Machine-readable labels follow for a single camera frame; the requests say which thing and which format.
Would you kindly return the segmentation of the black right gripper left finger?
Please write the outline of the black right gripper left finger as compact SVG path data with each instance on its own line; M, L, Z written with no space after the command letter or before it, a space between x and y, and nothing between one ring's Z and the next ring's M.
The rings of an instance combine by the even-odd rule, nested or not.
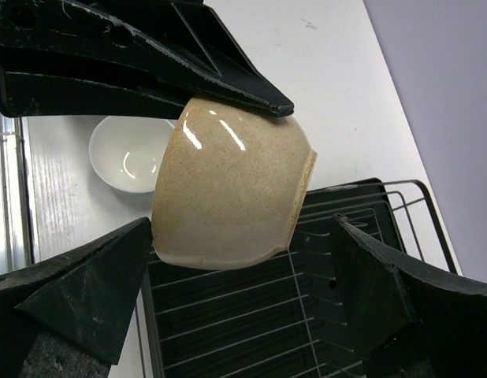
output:
M141 217L0 275L0 377L107 377L151 250L151 222Z

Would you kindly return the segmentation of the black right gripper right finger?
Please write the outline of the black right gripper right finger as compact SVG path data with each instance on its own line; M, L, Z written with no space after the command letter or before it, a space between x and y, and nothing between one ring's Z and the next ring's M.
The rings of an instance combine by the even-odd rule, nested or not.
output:
M487 283L439 269L337 215L333 267L368 377L487 377Z

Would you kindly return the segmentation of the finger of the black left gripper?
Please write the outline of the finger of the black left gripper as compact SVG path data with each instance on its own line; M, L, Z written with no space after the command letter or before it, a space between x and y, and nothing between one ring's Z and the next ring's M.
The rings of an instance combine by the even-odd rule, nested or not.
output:
M201 1L0 1L0 47L138 69L262 115L294 111Z
M73 55L0 47L0 111L8 117L176 119L192 95L138 69Z

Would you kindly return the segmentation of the white ribbed bowl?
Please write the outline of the white ribbed bowl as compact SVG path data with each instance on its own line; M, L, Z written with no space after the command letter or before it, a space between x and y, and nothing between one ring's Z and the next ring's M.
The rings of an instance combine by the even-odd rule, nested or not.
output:
M119 191L151 193L173 130L170 120L108 116L91 134L91 166L102 181Z

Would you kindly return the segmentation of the beige speckled bowl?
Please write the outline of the beige speckled bowl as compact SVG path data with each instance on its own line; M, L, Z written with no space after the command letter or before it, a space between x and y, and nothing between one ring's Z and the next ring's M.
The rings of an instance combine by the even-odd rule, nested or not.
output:
M286 250L316 158L294 117L191 99L158 172L156 254L170 265L230 270Z

